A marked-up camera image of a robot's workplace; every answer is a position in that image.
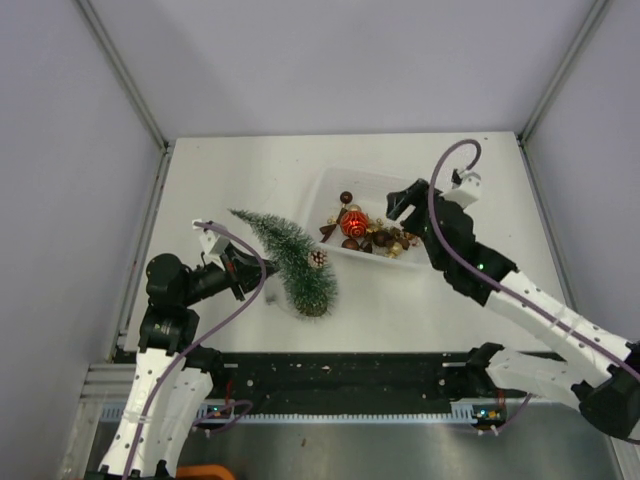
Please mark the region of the small green christmas tree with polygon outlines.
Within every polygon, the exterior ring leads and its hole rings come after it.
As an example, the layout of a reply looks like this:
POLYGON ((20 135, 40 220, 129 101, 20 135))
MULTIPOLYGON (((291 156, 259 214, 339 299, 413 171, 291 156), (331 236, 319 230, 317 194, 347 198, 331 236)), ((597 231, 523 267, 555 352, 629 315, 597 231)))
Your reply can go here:
POLYGON ((338 281, 329 258, 323 268, 312 268, 309 254, 319 248, 298 224, 274 214, 230 209, 245 222, 277 267, 285 299, 302 318, 321 318, 338 299, 338 281))

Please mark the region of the large brown matte bauble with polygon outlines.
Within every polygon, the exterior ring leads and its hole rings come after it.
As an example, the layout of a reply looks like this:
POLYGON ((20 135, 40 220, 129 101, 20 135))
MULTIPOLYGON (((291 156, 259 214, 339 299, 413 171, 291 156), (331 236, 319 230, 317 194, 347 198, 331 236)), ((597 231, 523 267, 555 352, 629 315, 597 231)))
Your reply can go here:
POLYGON ((372 236, 373 243, 378 247, 385 247, 390 240, 390 234, 387 231, 379 230, 372 236))

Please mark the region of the brown pine cone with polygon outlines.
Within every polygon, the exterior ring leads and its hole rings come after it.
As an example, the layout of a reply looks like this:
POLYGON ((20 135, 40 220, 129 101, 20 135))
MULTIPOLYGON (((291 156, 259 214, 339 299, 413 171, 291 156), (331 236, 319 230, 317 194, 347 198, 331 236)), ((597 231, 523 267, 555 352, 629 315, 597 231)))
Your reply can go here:
POLYGON ((308 256, 309 265, 312 268, 323 268, 328 262, 328 255, 325 250, 317 249, 308 256))

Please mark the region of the white plastic basket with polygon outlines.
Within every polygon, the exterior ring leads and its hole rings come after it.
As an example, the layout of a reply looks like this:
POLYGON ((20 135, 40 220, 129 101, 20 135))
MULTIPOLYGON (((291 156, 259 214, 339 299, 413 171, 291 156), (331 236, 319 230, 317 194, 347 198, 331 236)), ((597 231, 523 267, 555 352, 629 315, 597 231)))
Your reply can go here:
POLYGON ((371 264, 397 267, 400 269, 423 269, 430 262, 422 242, 418 239, 409 242, 409 248, 395 257, 388 255, 384 247, 372 246, 372 251, 349 250, 342 246, 346 239, 341 228, 337 227, 329 238, 325 238, 320 229, 338 218, 343 207, 360 207, 369 217, 369 232, 378 229, 400 230, 399 222, 388 220, 386 213, 386 195, 400 191, 411 184, 409 179, 379 172, 356 170, 343 167, 328 167, 318 177, 313 188, 305 197, 305 208, 299 224, 303 226, 320 246, 330 252, 334 258, 353 257, 371 264), (349 191, 353 200, 349 204, 340 201, 340 194, 349 191))

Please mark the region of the red glitter bauble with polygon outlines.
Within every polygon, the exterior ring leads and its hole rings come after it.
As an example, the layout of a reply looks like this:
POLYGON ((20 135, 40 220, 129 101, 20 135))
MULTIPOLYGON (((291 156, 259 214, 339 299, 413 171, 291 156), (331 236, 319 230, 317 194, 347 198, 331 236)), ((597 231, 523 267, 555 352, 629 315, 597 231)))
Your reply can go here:
POLYGON ((362 238, 369 228, 369 217, 362 211, 349 210, 341 216, 342 233, 351 238, 362 238))

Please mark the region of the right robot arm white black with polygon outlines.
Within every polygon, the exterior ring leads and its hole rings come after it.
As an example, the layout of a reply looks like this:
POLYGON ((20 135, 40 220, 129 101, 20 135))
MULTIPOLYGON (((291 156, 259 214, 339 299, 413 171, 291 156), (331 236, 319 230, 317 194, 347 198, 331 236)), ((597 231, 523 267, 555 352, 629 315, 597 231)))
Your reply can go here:
POLYGON ((485 343, 471 351, 467 384, 531 393, 581 413, 600 432, 639 441, 639 346, 595 325, 532 282, 517 265, 479 243, 466 208, 481 196, 479 176, 442 192, 423 179, 387 195, 386 216, 419 237, 431 266, 459 294, 528 331, 558 360, 485 343))

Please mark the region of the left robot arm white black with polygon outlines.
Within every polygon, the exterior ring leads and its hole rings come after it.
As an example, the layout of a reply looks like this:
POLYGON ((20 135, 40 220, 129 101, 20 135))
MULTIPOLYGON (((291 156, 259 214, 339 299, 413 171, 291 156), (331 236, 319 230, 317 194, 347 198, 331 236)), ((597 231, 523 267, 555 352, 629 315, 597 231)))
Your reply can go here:
POLYGON ((175 478, 200 406, 227 382, 220 352, 194 343, 199 316, 192 307, 226 290, 240 301, 253 299, 276 271, 273 262, 233 244, 196 268, 170 253, 147 264, 134 379, 107 453, 86 478, 175 478))

